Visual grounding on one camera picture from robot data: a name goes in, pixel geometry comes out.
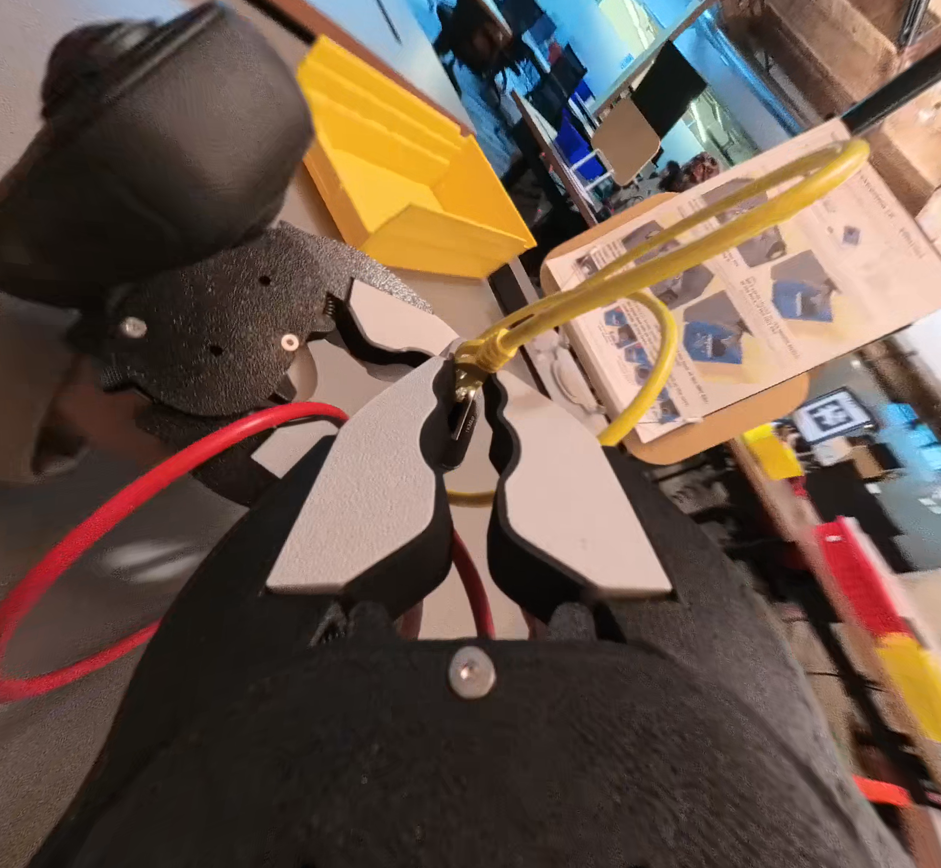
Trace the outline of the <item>printed marker tag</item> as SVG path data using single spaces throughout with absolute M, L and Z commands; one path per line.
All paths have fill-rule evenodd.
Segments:
M 876 418 L 847 387 L 806 401 L 791 414 L 791 421 L 810 446 L 871 430 Z

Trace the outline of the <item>red plastic bin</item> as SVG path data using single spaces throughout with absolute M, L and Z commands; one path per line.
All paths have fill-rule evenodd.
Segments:
M 914 640 L 913 628 L 893 597 L 881 554 L 856 520 L 840 517 L 818 524 L 813 534 L 853 621 L 878 641 L 899 637 Z

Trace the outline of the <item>person's left hand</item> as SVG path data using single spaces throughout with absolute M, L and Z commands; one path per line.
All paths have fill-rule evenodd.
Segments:
M 138 426 L 146 402 L 133 390 L 106 391 L 90 357 L 71 355 L 42 388 L 28 393 L 28 425 L 21 425 L 18 478 L 41 482 L 73 470 L 89 451 L 144 464 L 160 447 Z

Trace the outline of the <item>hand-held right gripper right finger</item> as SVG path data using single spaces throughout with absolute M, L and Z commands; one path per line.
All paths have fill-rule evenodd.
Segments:
M 565 603 L 672 596 L 617 451 L 510 372 L 487 380 L 486 415 L 498 474 L 488 569 L 501 592 L 544 624 Z

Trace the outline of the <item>black ethernet splitter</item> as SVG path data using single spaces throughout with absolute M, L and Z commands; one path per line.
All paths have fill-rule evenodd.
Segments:
M 441 454 L 441 466 L 446 472 L 455 470 L 466 458 L 480 415 L 483 375 L 470 366 L 454 365 L 453 402 L 448 413 L 451 437 Z

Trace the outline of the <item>computer monitor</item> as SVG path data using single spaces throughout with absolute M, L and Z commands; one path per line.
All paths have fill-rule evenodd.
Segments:
M 640 82 L 631 87 L 631 100 L 657 137 L 663 138 L 708 86 L 670 40 Z

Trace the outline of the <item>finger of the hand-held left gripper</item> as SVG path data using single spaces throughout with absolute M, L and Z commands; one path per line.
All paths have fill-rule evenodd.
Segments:
M 265 473 L 283 478 L 320 441 L 335 437 L 342 422 L 328 418 L 304 418 L 277 427 L 251 453 L 251 460 Z
M 355 279 L 345 298 L 331 298 L 332 318 L 347 353 L 377 368 L 418 368 L 448 357 L 458 334 L 434 313 Z

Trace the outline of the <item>yellow plastic bin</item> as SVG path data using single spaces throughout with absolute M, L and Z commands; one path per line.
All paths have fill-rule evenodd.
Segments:
M 297 68 L 304 165 L 342 239 L 392 269 L 485 279 L 535 249 L 476 139 L 328 37 Z
M 933 655 L 898 632 L 881 637 L 876 651 L 921 732 L 940 743 L 940 672 Z

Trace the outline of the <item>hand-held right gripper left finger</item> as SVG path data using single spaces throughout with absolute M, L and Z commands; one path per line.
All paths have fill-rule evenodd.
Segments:
M 277 594 L 379 603 L 397 619 L 451 570 L 442 456 L 453 360 L 433 357 L 338 431 L 266 580 Z

